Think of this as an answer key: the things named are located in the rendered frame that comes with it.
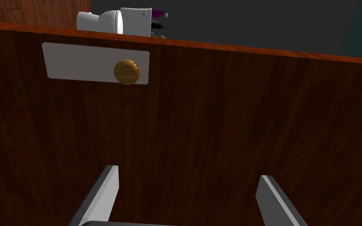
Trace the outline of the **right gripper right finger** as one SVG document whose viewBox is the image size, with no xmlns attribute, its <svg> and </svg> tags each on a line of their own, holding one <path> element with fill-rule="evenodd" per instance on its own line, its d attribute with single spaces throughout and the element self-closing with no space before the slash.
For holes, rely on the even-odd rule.
<svg viewBox="0 0 362 226">
<path fill-rule="evenodd" d="M 256 200 L 265 226 L 308 226 L 272 176 L 260 176 Z"/>
</svg>

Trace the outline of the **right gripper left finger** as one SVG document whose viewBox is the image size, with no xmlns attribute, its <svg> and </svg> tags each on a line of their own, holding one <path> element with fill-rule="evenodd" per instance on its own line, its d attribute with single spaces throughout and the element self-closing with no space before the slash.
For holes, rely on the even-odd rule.
<svg viewBox="0 0 362 226">
<path fill-rule="evenodd" d="M 118 166 L 107 165 L 73 215 L 68 226 L 110 226 L 108 221 L 118 190 Z"/>
</svg>

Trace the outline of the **dark wooden door leaf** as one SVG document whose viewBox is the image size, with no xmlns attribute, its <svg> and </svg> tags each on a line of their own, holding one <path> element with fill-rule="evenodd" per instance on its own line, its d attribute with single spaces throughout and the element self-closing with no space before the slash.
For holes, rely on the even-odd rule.
<svg viewBox="0 0 362 226">
<path fill-rule="evenodd" d="M 56 80 L 42 44 L 150 53 L 147 85 Z M 0 22 L 0 226 L 66 226 L 119 167 L 112 221 L 362 226 L 362 58 Z"/>
</svg>

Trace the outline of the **white toilet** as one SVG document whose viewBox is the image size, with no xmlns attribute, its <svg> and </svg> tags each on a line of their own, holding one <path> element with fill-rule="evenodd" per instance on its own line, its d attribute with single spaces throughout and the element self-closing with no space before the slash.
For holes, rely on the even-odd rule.
<svg viewBox="0 0 362 226">
<path fill-rule="evenodd" d="M 151 8 L 135 9 L 122 7 L 95 15 L 91 12 L 77 14 L 77 30 L 114 33 L 133 36 L 152 36 L 152 29 L 164 26 L 155 18 L 168 17 L 168 13 Z"/>
</svg>

